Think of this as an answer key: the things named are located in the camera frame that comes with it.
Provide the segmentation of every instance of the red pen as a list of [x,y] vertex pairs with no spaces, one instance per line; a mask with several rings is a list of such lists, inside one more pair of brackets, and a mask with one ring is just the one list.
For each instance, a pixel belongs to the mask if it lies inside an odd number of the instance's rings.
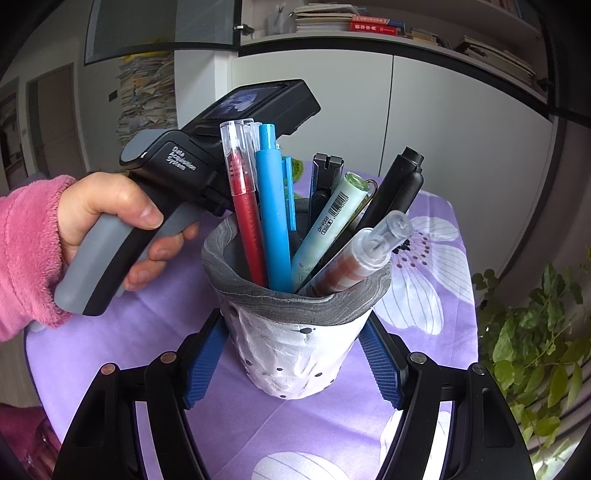
[[254,283],[267,287],[267,265],[262,241],[261,218],[255,195],[254,156],[251,130],[244,121],[220,125],[230,191],[248,268]]

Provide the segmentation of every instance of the floor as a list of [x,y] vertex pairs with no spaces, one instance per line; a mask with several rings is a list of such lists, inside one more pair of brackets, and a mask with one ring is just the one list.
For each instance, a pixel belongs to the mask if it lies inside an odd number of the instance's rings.
[[0,403],[15,407],[39,406],[39,398],[29,377],[23,333],[0,343]]

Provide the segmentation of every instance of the purple tablecloth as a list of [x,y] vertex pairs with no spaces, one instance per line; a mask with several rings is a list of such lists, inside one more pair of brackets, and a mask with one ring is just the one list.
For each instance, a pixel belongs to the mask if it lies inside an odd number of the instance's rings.
[[[295,186],[302,196],[308,193],[309,166]],[[421,192],[409,217],[415,228],[410,251],[395,255],[392,287],[375,311],[411,351],[466,368],[477,360],[476,319],[453,209]],[[200,251],[218,222],[206,218],[201,238],[187,244],[161,278],[114,300],[103,316],[78,316],[59,329],[28,333],[33,380],[59,438],[101,365],[137,367],[176,350],[217,306]],[[159,479],[145,406],[138,408],[148,474]],[[439,478],[449,411],[444,404],[425,478]],[[329,388],[293,401],[257,389],[229,342],[205,398],[187,417],[212,480],[370,480],[400,419],[380,396],[358,342]]]

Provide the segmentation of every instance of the blue pen clip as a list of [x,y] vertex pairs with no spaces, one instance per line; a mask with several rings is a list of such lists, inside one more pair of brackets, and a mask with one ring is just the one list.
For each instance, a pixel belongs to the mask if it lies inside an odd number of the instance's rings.
[[282,157],[283,186],[285,188],[285,210],[289,219],[290,230],[295,232],[296,225],[296,201],[294,200],[294,176],[291,165],[291,157]]

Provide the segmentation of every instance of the pink sleeve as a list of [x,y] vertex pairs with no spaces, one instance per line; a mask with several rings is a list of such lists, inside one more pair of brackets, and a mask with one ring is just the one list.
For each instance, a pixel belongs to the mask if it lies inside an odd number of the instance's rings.
[[53,302],[61,277],[57,204],[72,177],[39,180],[0,198],[0,342],[31,320],[56,327],[69,314]]

